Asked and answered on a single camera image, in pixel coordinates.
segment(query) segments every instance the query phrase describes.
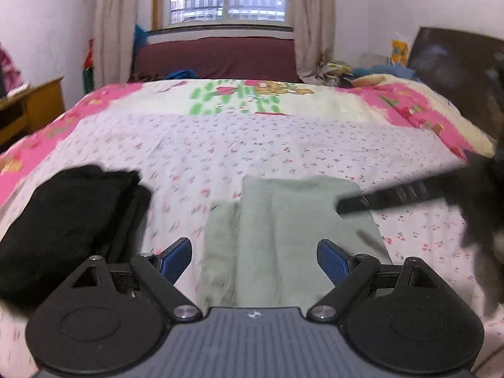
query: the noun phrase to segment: blue gripper pad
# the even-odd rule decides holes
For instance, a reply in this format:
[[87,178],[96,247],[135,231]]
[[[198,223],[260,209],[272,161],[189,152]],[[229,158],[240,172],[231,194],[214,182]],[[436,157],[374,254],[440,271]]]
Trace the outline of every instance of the blue gripper pad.
[[325,239],[318,242],[318,265],[335,286],[350,274],[348,262],[351,259],[352,256],[340,249],[332,241]]
[[187,268],[192,258],[191,241],[182,237],[168,247],[160,255],[159,272],[171,283],[175,284]]

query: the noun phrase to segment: maroon headboard cover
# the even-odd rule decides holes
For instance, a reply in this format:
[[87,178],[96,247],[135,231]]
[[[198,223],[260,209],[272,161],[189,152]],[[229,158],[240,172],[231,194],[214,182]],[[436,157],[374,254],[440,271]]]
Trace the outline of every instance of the maroon headboard cover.
[[298,83],[294,41],[273,37],[206,37],[143,47],[135,72],[168,75],[192,69],[200,78]]

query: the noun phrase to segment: bolt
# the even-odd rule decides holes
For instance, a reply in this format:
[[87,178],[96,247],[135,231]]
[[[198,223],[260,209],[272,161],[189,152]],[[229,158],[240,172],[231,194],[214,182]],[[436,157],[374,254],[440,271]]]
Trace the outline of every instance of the bolt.
[[330,305],[317,305],[312,308],[312,315],[317,319],[327,319],[334,317],[336,310]]
[[175,317],[177,318],[187,319],[192,318],[196,314],[198,314],[198,309],[193,305],[184,304],[175,307],[175,309],[173,310],[173,314],[175,314]]

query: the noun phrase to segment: black fabric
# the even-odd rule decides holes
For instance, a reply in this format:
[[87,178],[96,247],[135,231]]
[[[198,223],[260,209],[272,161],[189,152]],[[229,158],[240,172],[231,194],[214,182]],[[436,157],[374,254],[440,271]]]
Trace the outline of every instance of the black fabric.
[[129,260],[151,193],[137,171],[87,165],[37,187],[0,242],[0,297],[34,308],[88,256]]

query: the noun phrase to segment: bed headboard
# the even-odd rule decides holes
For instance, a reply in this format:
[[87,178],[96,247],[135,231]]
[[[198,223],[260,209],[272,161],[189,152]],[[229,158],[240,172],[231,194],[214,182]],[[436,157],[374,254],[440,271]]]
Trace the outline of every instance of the bed headboard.
[[206,37],[143,47],[135,72],[161,76],[192,69],[200,78],[300,82],[294,41],[273,37]]
[[493,99],[486,71],[504,41],[471,32],[422,27],[408,67],[430,88],[451,100],[462,115],[493,138],[504,114]]

